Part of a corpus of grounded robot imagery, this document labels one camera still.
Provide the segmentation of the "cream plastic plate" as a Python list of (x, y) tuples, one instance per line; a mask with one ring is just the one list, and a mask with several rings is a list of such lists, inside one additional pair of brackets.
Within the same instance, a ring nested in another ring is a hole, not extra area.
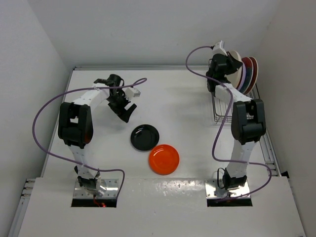
[[(229, 51), (229, 53), (236, 59), (238, 60), (239, 62), (242, 62), (241, 60), (241, 56), (240, 54), (235, 51), (235, 50), (231, 50)], [(238, 68), (238, 70), (233, 73), (233, 74), (230, 74), (230, 75), (227, 75), (227, 80), (233, 85), (234, 88), (238, 88), (238, 85), (240, 83), (240, 80), (241, 80), (241, 74), (242, 74), (242, 66)]]

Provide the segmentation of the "lilac plastic plate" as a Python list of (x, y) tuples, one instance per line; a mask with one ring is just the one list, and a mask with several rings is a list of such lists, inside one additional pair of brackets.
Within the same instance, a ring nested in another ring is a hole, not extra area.
[(246, 78), (246, 67), (245, 67), (245, 64), (243, 64), (242, 65), (242, 75), (241, 75), (240, 83), (237, 87), (237, 90), (241, 90), (241, 88), (244, 84), (245, 78)]

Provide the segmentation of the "red teal floral plate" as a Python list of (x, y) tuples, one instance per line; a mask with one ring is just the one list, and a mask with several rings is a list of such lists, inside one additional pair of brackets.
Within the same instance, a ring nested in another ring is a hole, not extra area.
[(253, 75), (252, 75), (252, 79), (251, 79), (250, 85), (247, 88), (245, 94), (248, 94), (254, 88), (254, 86), (256, 85), (257, 78), (258, 78), (258, 71), (259, 71), (259, 66), (258, 66), (258, 62), (257, 62), (256, 58), (254, 58), (254, 57), (249, 57), (249, 58), (250, 58), (250, 60), (252, 61), (252, 64), (253, 64)]
[(246, 77), (245, 77), (244, 83), (240, 89), (240, 92), (244, 94), (251, 83), (251, 79), (253, 76), (253, 63), (249, 57), (242, 58), (242, 61), (245, 64)]

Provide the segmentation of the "black glossy plate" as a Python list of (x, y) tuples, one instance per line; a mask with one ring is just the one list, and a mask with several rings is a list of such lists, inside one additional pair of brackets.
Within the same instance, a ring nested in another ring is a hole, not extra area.
[(130, 142), (138, 151), (150, 151), (159, 142), (159, 132), (150, 124), (139, 125), (132, 131)]

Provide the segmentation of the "orange glossy plate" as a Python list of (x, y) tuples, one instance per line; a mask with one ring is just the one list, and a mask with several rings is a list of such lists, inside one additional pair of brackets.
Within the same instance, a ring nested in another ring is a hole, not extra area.
[(152, 149), (148, 162), (150, 169), (154, 173), (169, 175), (177, 169), (180, 163), (180, 156), (173, 146), (161, 144)]

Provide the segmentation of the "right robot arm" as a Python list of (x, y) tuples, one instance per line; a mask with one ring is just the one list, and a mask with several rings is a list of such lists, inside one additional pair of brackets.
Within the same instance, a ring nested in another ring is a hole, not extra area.
[(234, 147), (222, 178), (223, 188), (226, 190), (245, 184), (251, 152), (266, 133), (263, 101), (242, 94), (227, 79), (228, 75), (235, 73), (240, 67), (242, 63), (230, 53), (217, 53), (210, 60), (206, 73), (208, 90), (232, 112), (231, 132)]

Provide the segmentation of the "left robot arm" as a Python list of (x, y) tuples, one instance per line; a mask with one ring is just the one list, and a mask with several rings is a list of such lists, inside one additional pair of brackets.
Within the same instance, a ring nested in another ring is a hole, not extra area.
[(60, 106), (58, 136), (72, 152), (78, 162), (75, 172), (79, 185), (94, 196), (105, 192), (100, 171), (92, 170), (92, 159), (86, 154), (85, 148), (93, 137), (93, 111), (104, 101), (108, 101), (110, 109), (124, 122), (128, 122), (137, 105), (131, 99), (139, 97), (141, 92), (131, 87), (125, 87), (124, 80), (115, 74), (108, 79), (97, 79), (93, 89), (85, 92), (72, 102), (63, 102)]

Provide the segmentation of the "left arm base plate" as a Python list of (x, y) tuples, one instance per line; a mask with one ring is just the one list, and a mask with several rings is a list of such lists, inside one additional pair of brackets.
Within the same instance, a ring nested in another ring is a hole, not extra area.
[(76, 181), (71, 207), (117, 207), (118, 179), (101, 179), (97, 190), (88, 190)]

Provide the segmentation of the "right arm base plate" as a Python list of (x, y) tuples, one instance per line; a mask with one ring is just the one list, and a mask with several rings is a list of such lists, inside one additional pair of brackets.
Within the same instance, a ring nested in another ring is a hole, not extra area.
[(248, 182), (244, 186), (225, 190), (220, 189), (218, 183), (222, 185), (222, 180), (217, 179), (205, 180), (206, 201), (208, 207), (242, 207), (252, 206), (251, 195), (242, 196), (250, 192)]

